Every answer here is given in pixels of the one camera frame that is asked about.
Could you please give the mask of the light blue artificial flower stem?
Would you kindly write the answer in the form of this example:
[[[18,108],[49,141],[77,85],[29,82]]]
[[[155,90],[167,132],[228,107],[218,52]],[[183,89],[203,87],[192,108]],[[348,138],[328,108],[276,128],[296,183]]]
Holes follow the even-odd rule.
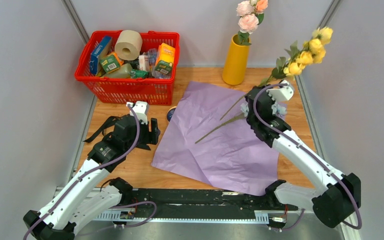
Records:
[[[250,107],[245,104],[245,103],[242,103],[240,105],[240,109],[241,109],[241,113],[238,113],[236,115],[234,115],[232,118],[230,118],[229,120],[226,120],[224,122],[222,122],[220,125],[216,126],[215,128],[213,128],[212,130],[210,130],[208,133],[206,133],[204,136],[202,136],[200,139],[198,139],[197,141],[195,141],[195,144],[199,143],[200,141],[202,141],[203,139],[205,139],[207,136],[209,136],[210,134],[212,134],[213,132],[217,131],[218,129],[230,124],[230,123],[233,123],[235,121],[238,121],[238,120],[243,120],[243,119],[246,119],[248,117],[248,115],[250,114]],[[285,105],[283,104],[279,104],[277,102],[274,103],[274,105],[271,107],[272,109],[272,112],[277,115],[277,116],[285,116],[287,114],[287,108]]]

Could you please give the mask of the black printed ribbon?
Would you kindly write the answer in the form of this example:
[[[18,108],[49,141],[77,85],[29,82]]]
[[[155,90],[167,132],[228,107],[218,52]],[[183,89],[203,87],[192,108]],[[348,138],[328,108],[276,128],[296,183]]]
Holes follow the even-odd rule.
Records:
[[[119,116],[110,116],[108,117],[104,123],[87,139],[83,140],[84,143],[91,143],[94,139],[96,139],[99,134],[105,136],[105,130],[114,126],[115,123],[120,119]]]

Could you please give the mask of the pink purple wrapping paper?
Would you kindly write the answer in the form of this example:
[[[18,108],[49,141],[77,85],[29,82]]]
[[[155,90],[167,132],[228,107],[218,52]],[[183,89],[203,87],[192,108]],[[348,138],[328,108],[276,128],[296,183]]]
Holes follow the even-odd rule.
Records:
[[[152,166],[213,187],[262,196],[278,178],[279,153],[239,114],[243,92],[192,81],[155,151]]]

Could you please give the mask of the yellow artificial flower bunch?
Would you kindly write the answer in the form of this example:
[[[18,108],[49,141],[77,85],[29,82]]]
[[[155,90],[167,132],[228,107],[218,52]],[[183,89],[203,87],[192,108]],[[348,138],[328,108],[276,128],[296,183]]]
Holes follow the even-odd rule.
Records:
[[[333,29],[325,26],[317,28],[313,32],[311,39],[306,41],[301,49],[297,47],[296,42],[291,44],[289,49],[285,50],[289,58],[279,57],[269,77],[261,80],[259,86],[262,87],[273,80],[298,76],[305,67],[322,63],[326,55],[325,45],[330,43],[332,35]]]

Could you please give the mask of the pink artificial flower stem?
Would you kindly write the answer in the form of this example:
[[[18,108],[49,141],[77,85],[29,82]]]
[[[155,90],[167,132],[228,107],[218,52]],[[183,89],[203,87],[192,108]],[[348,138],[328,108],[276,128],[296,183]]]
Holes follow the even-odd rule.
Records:
[[[237,39],[239,46],[250,46],[250,35],[254,33],[263,22],[265,10],[269,6],[269,0],[243,0],[236,7],[236,15],[239,17]]]

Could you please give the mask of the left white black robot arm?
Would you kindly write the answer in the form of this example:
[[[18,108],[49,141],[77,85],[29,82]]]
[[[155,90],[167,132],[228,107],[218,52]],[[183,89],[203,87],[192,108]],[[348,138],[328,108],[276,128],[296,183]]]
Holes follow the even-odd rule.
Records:
[[[144,113],[130,112],[113,117],[102,129],[113,126],[87,155],[87,159],[67,185],[40,210],[30,210],[23,221],[27,227],[24,239],[73,240],[95,217],[107,209],[128,209],[133,216],[136,208],[154,205],[149,200],[133,201],[133,187],[120,177],[113,178],[99,193],[87,199],[95,186],[126,160],[135,148],[150,150],[160,136],[158,120]]]

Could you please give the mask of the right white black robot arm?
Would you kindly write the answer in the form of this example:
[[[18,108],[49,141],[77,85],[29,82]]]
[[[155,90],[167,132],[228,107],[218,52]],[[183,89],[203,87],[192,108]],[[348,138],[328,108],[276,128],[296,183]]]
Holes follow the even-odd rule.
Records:
[[[359,230],[363,226],[360,213],[362,183],[354,174],[344,174],[328,164],[298,137],[291,126],[274,113],[277,102],[294,95],[286,83],[254,86],[246,95],[246,122],[256,137],[292,162],[313,184],[314,188],[278,180],[267,187],[266,205],[279,209],[293,205],[312,210],[327,227],[344,224]]]

